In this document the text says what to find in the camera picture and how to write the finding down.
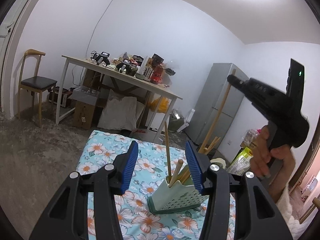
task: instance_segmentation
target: finger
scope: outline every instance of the finger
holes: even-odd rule
[[[251,158],[250,160],[250,168],[252,172],[260,179],[263,179],[262,171],[260,170],[259,166],[254,161],[254,158]]]
[[[253,149],[253,151],[252,151],[252,155],[253,155],[252,159],[254,159],[255,163],[258,165],[258,167],[262,171],[263,175],[269,176],[270,175],[269,168],[266,165],[266,162],[261,157],[261,152],[260,152],[261,148],[262,148],[262,146],[259,145],[258,147],[255,147]]]
[[[261,128],[261,132],[259,135],[262,136],[263,139],[265,139],[265,140],[267,140],[269,138],[269,129],[268,129],[267,125],[265,125],[264,127]]]
[[[279,160],[283,160],[284,158],[292,155],[292,153],[290,151],[290,146],[287,144],[282,145],[278,148],[272,149],[270,151],[270,154],[272,157],[279,159]]]
[[[258,142],[258,148],[260,151],[261,158],[265,163],[268,163],[271,160],[271,155],[267,146],[268,138],[269,138],[269,130],[267,126],[264,126],[261,129],[260,134],[258,135],[257,142]]]

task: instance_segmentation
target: plastic bag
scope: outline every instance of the plastic bag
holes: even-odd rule
[[[242,140],[244,141],[245,145],[249,146],[254,140],[256,140],[258,135],[259,132],[257,132],[257,130],[249,129],[242,136]]]
[[[170,132],[176,132],[184,124],[184,117],[180,111],[173,109],[169,115],[168,130]]]
[[[149,108],[152,112],[154,112],[156,110],[157,104],[159,102],[160,98],[157,98],[155,100],[153,100],[153,102],[150,104]],[[169,107],[169,99],[168,98],[162,98],[160,106],[158,108],[158,113],[166,113],[168,111],[168,107]]]

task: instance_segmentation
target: gray refrigerator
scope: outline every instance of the gray refrigerator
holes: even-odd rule
[[[185,129],[186,134],[196,144],[201,144],[218,112],[223,96],[227,90],[227,76],[236,69],[236,76],[242,80],[249,79],[241,69],[233,63],[214,63],[208,78],[204,84],[202,92],[196,103],[195,113],[189,126]],[[227,101],[223,107],[218,123],[212,133],[209,143],[217,136],[220,137],[218,148],[224,136],[226,135],[244,95],[234,87],[231,87]]]

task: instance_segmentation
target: blue floral bedsheet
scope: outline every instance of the blue floral bedsheet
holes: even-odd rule
[[[118,154],[127,152],[132,142],[125,136],[94,130],[80,157],[77,171],[81,174],[96,172],[112,163]],[[153,215],[149,212],[147,198],[168,175],[165,146],[137,141],[139,155],[129,189],[115,196],[116,210],[124,240],[190,240],[198,239],[204,222],[207,203],[182,213]],[[172,173],[178,159],[187,163],[184,150],[170,147]],[[236,208],[230,195],[228,240],[234,239]],[[89,240],[95,240],[93,193],[88,198]]]

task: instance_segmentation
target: metal screw cap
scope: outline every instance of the metal screw cap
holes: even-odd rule
[[[218,171],[218,170],[220,169],[220,167],[219,167],[218,165],[216,165],[216,164],[211,164],[211,165],[210,165],[210,169],[211,169],[212,171]]]
[[[251,172],[251,171],[247,171],[247,172],[245,173],[245,175],[246,175],[246,177],[249,178],[249,179],[252,179],[252,178],[254,177],[254,174],[253,174],[253,172]]]
[[[114,165],[113,164],[107,164],[106,166],[104,166],[104,169],[106,171],[112,171],[114,169]]]
[[[77,178],[78,176],[79,176],[79,174],[78,174],[78,172],[76,172],[76,171],[71,172],[70,175],[69,175],[69,177],[72,178],[72,179],[75,179],[75,178]]]

